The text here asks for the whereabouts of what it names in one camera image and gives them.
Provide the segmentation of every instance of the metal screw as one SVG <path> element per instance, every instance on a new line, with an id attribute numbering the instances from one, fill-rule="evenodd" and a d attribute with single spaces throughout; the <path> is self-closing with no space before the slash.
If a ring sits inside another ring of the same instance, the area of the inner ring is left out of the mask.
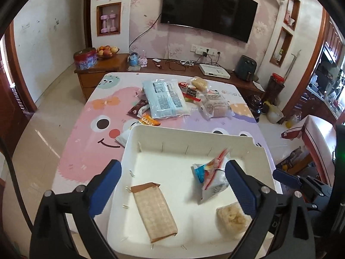
<path id="1" fill-rule="evenodd" d="M 78 185 L 75 190 L 78 193 L 81 193 L 81 192 L 84 192 L 85 188 L 86 188 L 85 185 Z"/>
<path id="2" fill-rule="evenodd" d="M 51 193 L 52 193 L 51 190 L 47 190 L 47 191 L 44 192 L 44 196 L 45 196 L 45 197 L 50 197 L 50 196 L 51 196 Z"/>
<path id="3" fill-rule="evenodd" d="M 295 191 L 295 196 L 296 197 L 302 197 L 302 193 L 300 191 Z"/>
<path id="4" fill-rule="evenodd" d="M 269 187 L 267 187 L 267 186 L 262 186 L 262 187 L 261 187 L 261 191 L 262 191 L 263 193 L 265 193 L 265 194 L 268 194 L 268 193 L 270 192 L 270 189 L 269 189 Z"/>

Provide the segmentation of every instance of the black flat screen tv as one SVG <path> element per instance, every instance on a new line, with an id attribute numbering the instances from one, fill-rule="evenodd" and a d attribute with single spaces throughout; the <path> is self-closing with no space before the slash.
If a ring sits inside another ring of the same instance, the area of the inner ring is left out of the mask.
<path id="1" fill-rule="evenodd" d="M 163 0 L 163 24 L 195 27 L 248 42 L 258 3 L 253 0 Z"/>

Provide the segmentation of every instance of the black air fryer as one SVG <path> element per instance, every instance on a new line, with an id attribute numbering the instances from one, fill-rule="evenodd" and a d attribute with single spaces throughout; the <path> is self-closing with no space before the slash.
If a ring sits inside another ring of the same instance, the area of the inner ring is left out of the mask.
<path id="1" fill-rule="evenodd" d="M 235 75 L 244 81 L 251 81 L 256 69 L 256 61 L 245 55 L 241 56 L 236 69 Z"/>

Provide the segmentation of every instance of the red cartoon nose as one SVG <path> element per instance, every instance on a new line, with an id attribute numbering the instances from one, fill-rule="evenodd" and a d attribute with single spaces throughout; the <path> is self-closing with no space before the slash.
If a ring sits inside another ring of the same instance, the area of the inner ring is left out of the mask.
<path id="1" fill-rule="evenodd" d="M 110 138 L 116 138 L 120 135 L 120 131 L 118 129 L 113 129 L 111 131 L 109 131 L 109 137 Z"/>

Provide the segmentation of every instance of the pink wallpaper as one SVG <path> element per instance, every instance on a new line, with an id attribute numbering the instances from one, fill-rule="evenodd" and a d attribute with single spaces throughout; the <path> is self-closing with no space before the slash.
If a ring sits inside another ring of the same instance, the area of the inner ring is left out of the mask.
<path id="1" fill-rule="evenodd" d="M 261 64 L 277 19 L 279 4 L 276 0 L 258 2 L 254 25 L 248 43 L 224 35 L 200 29 L 160 24 L 133 43 L 130 51 L 139 54 L 145 50 L 148 58 L 174 58 L 197 60 L 199 55 L 190 51 L 191 45 L 206 46 L 221 52 L 219 64 L 234 69 L 241 55 L 255 59 Z M 162 0 L 131 0 L 129 42 L 146 31 L 157 19 Z"/>

